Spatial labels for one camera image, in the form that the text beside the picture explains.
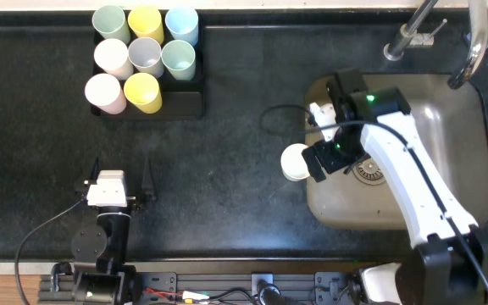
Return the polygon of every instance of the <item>sink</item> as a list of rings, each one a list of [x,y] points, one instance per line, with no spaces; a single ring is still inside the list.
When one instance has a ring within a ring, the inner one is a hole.
[[[306,105],[330,103],[316,80]],[[370,90],[397,86],[412,108],[424,147],[458,201],[482,225],[488,221],[488,138],[481,96],[469,83],[454,91],[449,75],[365,75]],[[306,136],[311,146],[321,134]],[[322,223],[344,229],[405,229],[402,213],[374,160],[343,169],[327,180],[307,179],[308,206]]]

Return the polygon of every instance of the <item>black countertop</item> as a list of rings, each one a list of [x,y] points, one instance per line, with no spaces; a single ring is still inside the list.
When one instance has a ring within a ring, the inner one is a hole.
[[[310,14],[202,13],[207,110],[201,120],[180,122],[91,115],[83,95],[94,48],[88,14],[0,15],[0,259],[13,257],[28,231],[75,201],[73,184],[96,156],[102,169],[125,170],[130,186],[139,183],[144,158],[151,159],[159,199],[133,214],[131,261],[408,253],[405,231],[338,230],[318,222],[305,182],[291,183],[280,170],[284,148],[303,138],[265,135],[258,116],[271,105],[303,104],[308,85],[337,69],[451,73],[466,57],[460,34],[467,13],[435,12],[425,30],[450,14],[435,45],[408,50],[397,63],[381,50],[410,14]],[[488,56],[473,83],[488,125]],[[302,114],[294,112],[280,112],[274,123],[303,128]],[[70,258],[71,236],[95,214],[80,207],[41,230],[23,258]]]

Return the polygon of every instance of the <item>black tray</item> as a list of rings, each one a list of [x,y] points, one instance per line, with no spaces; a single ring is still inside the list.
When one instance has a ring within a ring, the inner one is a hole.
[[[165,12],[162,12],[162,20],[164,21]],[[161,44],[164,47],[165,44],[174,40],[170,31],[164,26],[165,39]],[[130,28],[132,43],[137,37],[133,30]],[[93,42],[97,45],[104,38],[95,31]],[[199,42],[195,48],[195,76],[191,80],[175,80],[170,72],[165,68],[163,75],[158,78],[159,90],[161,91],[161,98],[163,105],[161,109],[154,114],[145,114],[139,108],[135,107],[128,101],[127,107],[120,114],[107,114],[100,108],[91,104],[90,110],[93,115],[103,117],[106,119],[156,119],[156,120],[190,120],[200,119],[204,113],[204,62],[202,60],[202,27],[199,24]],[[93,62],[93,75],[104,73],[103,69],[99,68],[95,61]],[[124,87],[125,80],[121,80],[121,87]]]

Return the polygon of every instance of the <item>faucet spout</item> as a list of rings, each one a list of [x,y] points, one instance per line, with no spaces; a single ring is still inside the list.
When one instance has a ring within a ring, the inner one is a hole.
[[[469,0],[470,24],[472,39],[468,57],[463,66],[457,70],[447,84],[452,89],[460,88],[480,66],[481,60],[485,56],[488,43],[488,19],[486,0]]]

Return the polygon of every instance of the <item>faucet base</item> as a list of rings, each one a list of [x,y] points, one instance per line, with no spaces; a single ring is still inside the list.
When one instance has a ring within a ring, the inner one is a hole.
[[[404,52],[400,53],[400,55],[398,56],[394,56],[394,55],[391,55],[389,54],[389,43],[387,43],[385,45],[385,47],[383,48],[383,54],[385,55],[385,57],[387,59],[389,59],[390,61],[399,61],[402,59],[402,56],[404,56]]]

